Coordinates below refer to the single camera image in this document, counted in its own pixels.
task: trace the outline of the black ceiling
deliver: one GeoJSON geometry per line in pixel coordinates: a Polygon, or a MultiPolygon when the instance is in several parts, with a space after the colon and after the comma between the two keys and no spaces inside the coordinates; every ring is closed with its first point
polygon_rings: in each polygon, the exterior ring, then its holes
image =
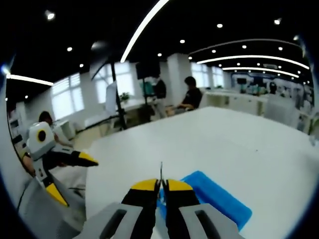
{"type": "MultiPolygon", "coordinates": [[[[106,41],[109,52],[119,61],[135,29],[156,4],[156,0],[107,0],[76,4],[53,3],[29,6],[28,3],[10,3],[14,14],[6,16],[4,56],[16,53],[12,74],[55,82],[76,72],[89,70],[92,61],[91,46],[97,40],[106,41]],[[55,13],[53,21],[47,21],[45,11],[55,13]]],[[[170,0],[153,18],[134,45],[128,59],[138,62],[162,53],[161,59],[175,53],[189,54],[198,49],[229,41],[267,38],[294,44],[293,37],[305,24],[306,11],[299,5],[283,5],[278,1],[267,4],[232,3],[206,0],[170,0]],[[282,18],[280,25],[274,19],[282,18]]],[[[206,49],[192,54],[193,61],[210,58],[254,54],[288,58],[309,65],[298,46],[271,41],[233,43],[206,49]]],[[[308,79],[310,71],[300,66],[268,59],[238,59],[212,62],[222,67],[257,67],[261,64],[281,65],[283,71],[296,74],[300,80],[308,79]]],[[[26,87],[21,81],[12,81],[7,89],[8,98],[31,99],[47,89],[32,83],[26,87]]]]}

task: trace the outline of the man in black shirt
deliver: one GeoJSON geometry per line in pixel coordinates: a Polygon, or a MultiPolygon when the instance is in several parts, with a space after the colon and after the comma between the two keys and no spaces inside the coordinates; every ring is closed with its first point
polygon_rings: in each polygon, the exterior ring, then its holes
{"type": "Polygon", "coordinates": [[[175,109],[168,110],[168,115],[177,115],[185,112],[186,110],[194,110],[199,107],[202,98],[202,92],[196,87],[195,78],[188,76],[185,78],[184,82],[188,87],[185,98],[175,109]]]}

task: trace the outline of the white tabletop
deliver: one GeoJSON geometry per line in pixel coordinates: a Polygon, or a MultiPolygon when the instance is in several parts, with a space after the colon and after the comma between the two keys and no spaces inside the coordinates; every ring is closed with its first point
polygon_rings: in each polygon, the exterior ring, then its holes
{"type": "Polygon", "coordinates": [[[94,142],[100,162],[88,170],[87,217],[120,202],[138,181],[181,179],[200,170],[253,211],[246,239],[283,239],[313,195],[318,151],[283,124],[207,107],[137,126],[94,142]]]}
{"type": "MultiPolygon", "coordinates": [[[[132,110],[136,110],[138,108],[140,108],[143,104],[145,103],[145,100],[142,100],[142,99],[130,99],[128,100],[126,103],[121,103],[121,107],[122,109],[124,109],[125,111],[132,111],[132,110]]],[[[101,111],[100,114],[98,115],[94,115],[94,116],[91,116],[89,118],[87,118],[85,121],[84,121],[84,125],[85,127],[90,127],[98,122],[101,122],[103,120],[106,120],[109,118],[109,115],[105,112],[105,111],[101,111]]]]}

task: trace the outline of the person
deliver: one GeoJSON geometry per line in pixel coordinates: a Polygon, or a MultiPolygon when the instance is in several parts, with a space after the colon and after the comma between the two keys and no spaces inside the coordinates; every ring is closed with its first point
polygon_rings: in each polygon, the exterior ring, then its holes
{"type": "Polygon", "coordinates": [[[192,76],[188,76],[184,80],[187,84],[188,91],[186,92],[184,100],[175,108],[170,108],[167,110],[169,116],[181,114],[187,110],[194,110],[199,107],[202,92],[196,86],[196,80],[192,76]]]}
{"type": "Polygon", "coordinates": [[[154,104],[154,107],[156,111],[159,113],[159,117],[162,119],[166,117],[166,112],[165,112],[166,84],[160,78],[159,75],[153,78],[154,78],[153,90],[154,90],[154,95],[156,97],[156,102],[154,104]]]}
{"type": "Polygon", "coordinates": [[[73,147],[71,142],[66,142],[61,139],[61,137],[58,136],[57,132],[54,130],[54,124],[53,119],[48,111],[43,111],[39,116],[39,122],[47,122],[49,126],[51,127],[52,131],[54,132],[54,139],[57,143],[67,146],[67,147],[73,147]]]}

